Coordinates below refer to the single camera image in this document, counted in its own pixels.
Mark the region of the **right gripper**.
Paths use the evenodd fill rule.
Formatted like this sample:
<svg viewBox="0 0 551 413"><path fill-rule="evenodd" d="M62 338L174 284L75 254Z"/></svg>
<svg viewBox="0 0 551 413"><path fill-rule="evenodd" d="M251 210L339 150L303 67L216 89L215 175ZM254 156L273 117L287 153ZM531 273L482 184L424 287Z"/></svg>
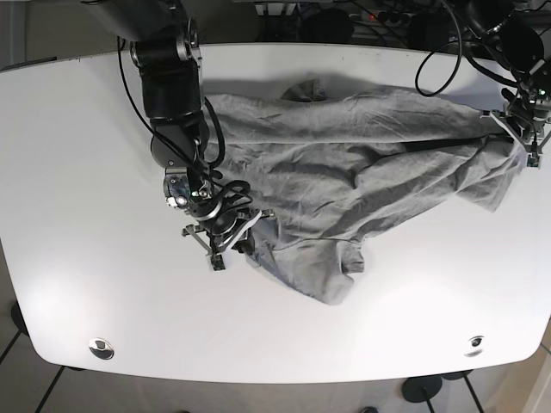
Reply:
<svg viewBox="0 0 551 413"><path fill-rule="evenodd" d="M196 221L184 228L183 235L191 236L207 251L213 271L226 269L222 254L227 250L252 256L255 240L251 228L259 220L275 216L270 210L255 208L250 191L251 186L245 181L220 184L189 168L165 170L167 204Z"/></svg>

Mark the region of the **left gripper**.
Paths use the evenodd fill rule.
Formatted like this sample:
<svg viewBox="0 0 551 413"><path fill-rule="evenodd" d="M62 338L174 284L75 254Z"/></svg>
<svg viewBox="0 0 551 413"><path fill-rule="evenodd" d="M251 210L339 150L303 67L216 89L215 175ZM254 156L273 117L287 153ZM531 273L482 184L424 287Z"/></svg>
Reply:
<svg viewBox="0 0 551 413"><path fill-rule="evenodd" d="M545 128L550 125L550 92L541 89L517 88L515 92L507 88L501 90L505 99L502 110L481 110L480 117L492 119L527 152L528 168L541 167L541 154L550 142L550 133Z"/></svg>

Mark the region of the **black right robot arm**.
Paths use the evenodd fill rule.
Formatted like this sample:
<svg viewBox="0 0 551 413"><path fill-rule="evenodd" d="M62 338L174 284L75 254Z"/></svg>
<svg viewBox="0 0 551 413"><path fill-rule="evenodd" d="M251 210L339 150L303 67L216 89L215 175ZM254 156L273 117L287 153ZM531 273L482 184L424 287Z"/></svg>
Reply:
<svg viewBox="0 0 551 413"><path fill-rule="evenodd" d="M139 71L144 108L137 115L151 133L150 150L164 168L167 204L196 220L183 229L207 252L215 271L229 249L251 254L251 227L270 211L251 207L251 186L221 183L226 154L220 122L204 96L197 27L179 1L86 1L86 9L119 45L127 44Z"/></svg>

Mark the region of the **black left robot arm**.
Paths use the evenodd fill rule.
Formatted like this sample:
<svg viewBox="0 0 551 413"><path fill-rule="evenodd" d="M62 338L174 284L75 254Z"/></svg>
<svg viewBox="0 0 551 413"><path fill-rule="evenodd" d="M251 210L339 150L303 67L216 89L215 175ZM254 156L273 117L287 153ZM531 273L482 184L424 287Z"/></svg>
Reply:
<svg viewBox="0 0 551 413"><path fill-rule="evenodd" d="M512 1L452 1L455 16L470 32L461 43L471 66L504 87L501 111L484 111L527 153L527 166L541 166L550 141L550 61L544 58L540 35L523 19ZM506 79L474 60L471 46L483 46L513 78Z"/></svg>

